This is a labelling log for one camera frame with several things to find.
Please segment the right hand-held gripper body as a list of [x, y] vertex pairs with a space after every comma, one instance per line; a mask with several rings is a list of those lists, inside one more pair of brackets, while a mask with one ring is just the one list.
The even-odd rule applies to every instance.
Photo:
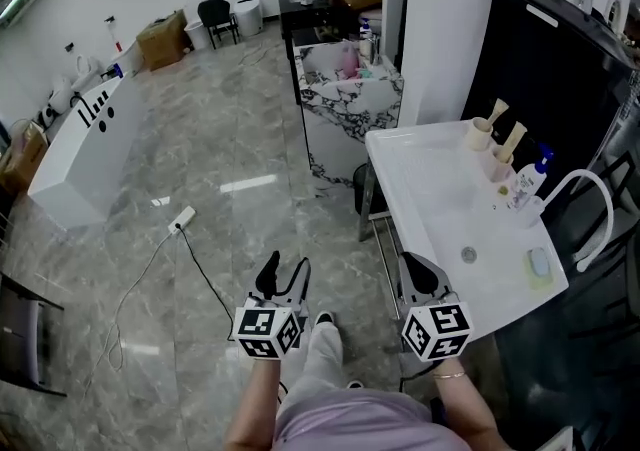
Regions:
[[458, 357], [471, 341], [474, 324], [468, 304], [456, 291], [403, 294], [405, 316], [400, 328], [401, 351], [420, 362]]

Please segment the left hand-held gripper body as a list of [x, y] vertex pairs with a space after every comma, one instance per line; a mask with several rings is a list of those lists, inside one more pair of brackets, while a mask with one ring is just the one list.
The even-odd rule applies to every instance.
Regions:
[[304, 289], [270, 299], [253, 289], [236, 308], [232, 338], [251, 358], [279, 361], [300, 347], [308, 317]]

